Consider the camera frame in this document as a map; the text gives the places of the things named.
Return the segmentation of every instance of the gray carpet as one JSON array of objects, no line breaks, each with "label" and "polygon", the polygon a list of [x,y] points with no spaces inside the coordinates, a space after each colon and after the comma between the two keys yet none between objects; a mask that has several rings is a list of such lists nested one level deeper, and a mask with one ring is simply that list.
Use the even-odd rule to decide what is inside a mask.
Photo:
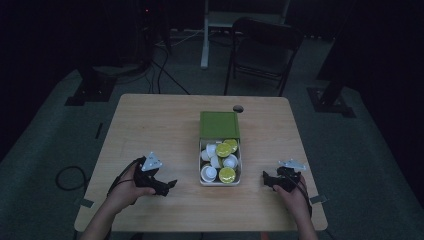
[{"label": "gray carpet", "polygon": [[[209,68],[200,69],[201,37],[173,46],[165,69],[188,92],[222,95],[230,43],[212,36]],[[390,149],[364,107],[360,95],[345,88],[342,96],[357,118],[314,111],[306,88],[322,87],[315,77],[331,43],[306,39],[293,65],[283,96],[288,98],[324,203],[328,231],[320,239],[424,239],[424,213],[399,171]],[[165,53],[156,50],[162,65]],[[113,74],[125,69],[101,67]],[[51,93],[30,126],[0,165],[0,239],[73,239],[73,223],[83,188],[64,191],[56,174],[79,166],[89,177],[100,153],[119,97],[124,93],[158,93],[159,68],[140,76],[119,78],[109,102],[64,106],[81,78],[70,73]],[[165,73],[162,94],[185,94]],[[229,95],[276,96],[274,82],[252,77],[232,81]],[[99,124],[103,124],[98,134]],[[76,170],[61,175],[64,186],[83,181]],[[111,239],[129,239],[133,233],[114,232]],[[296,233],[273,232],[270,239],[297,239]],[[146,233],[144,239],[199,239],[200,233]],[[203,239],[259,239],[252,233],[205,233]]]}]

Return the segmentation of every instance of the hand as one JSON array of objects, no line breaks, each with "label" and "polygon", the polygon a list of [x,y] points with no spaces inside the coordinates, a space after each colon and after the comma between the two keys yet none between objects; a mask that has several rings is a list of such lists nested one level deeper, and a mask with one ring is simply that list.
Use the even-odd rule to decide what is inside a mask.
[{"label": "hand", "polygon": [[137,198],[144,195],[153,195],[153,188],[138,188],[133,180],[134,171],[137,164],[133,164],[131,168],[121,177],[119,184],[115,186],[109,194],[103,205],[112,213],[118,214],[122,209],[134,203]]},{"label": "hand", "polygon": [[[300,182],[303,184],[299,184],[299,186],[306,192],[305,178],[302,175],[300,175]],[[297,187],[294,188],[291,192],[287,192],[278,185],[274,185],[273,188],[278,193],[278,195],[281,196],[284,205],[296,220],[310,218],[308,204],[306,203],[302,192]]]}]

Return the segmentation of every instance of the green box lid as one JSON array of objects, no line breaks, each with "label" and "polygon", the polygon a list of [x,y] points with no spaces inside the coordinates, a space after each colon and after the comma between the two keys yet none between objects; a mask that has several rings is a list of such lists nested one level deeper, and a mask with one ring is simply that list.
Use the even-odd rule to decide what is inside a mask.
[{"label": "green box lid", "polygon": [[200,138],[240,138],[237,113],[200,112]]}]

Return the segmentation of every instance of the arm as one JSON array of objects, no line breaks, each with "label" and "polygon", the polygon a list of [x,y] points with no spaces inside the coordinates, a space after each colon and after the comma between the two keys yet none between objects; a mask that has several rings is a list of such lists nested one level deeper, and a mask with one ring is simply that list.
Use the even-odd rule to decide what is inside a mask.
[{"label": "arm", "polygon": [[[306,187],[303,176],[301,176],[300,181]],[[299,240],[317,240],[318,236],[309,215],[308,205],[301,191],[295,188],[292,192],[287,192],[278,185],[274,185],[273,188],[281,196],[284,205],[292,214],[299,232]]]},{"label": "arm", "polygon": [[135,186],[132,179],[134,170],[135,165],[131,166],[128,172],[122,176],[120,183],[112,190],[91,219],[80,240],[103,240],[118,213],[135,202],[138,197],[155,193],[153,188],[137,188]]}]

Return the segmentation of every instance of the table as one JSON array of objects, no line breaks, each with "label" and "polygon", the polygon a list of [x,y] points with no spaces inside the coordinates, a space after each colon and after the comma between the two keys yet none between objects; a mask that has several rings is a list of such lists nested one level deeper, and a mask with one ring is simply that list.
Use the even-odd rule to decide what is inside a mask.
[{"label": "table", "polygon": [[[205,187],[199,177],[201,111],[239,113],[241,182]],[[144,196],[115,218],[113,231],[213,232],[287,231],[296,225],[279,196],[263,185],[262,171],[276,174],[278,160],[308,166],[290,104],[279,97],[125,94],[121,97],[100,152],[75,229],[84,231],[117,175],[134,159],[155,152],[163,162],[156,179],[178,179],[167,197]],[[302,172],[310,197],[318,194],[312,172]],[[317,230],[327,227],[320,203],[313,205]]]},{"label": "table", "polygon": [[231,28],[233,23],[241,17],[252,17],[255,19],[281,23],[286,19],[287,10],[290,0],[285,0],[281,14],[262,14],[262,13],[243,13],[243,12],[221,12],[209,11],[209,0],[205,0],[205,15],[204,15],[204,35],[202,59],[200,67],[207,69],[209,65],[209,27],[226,27]]}]

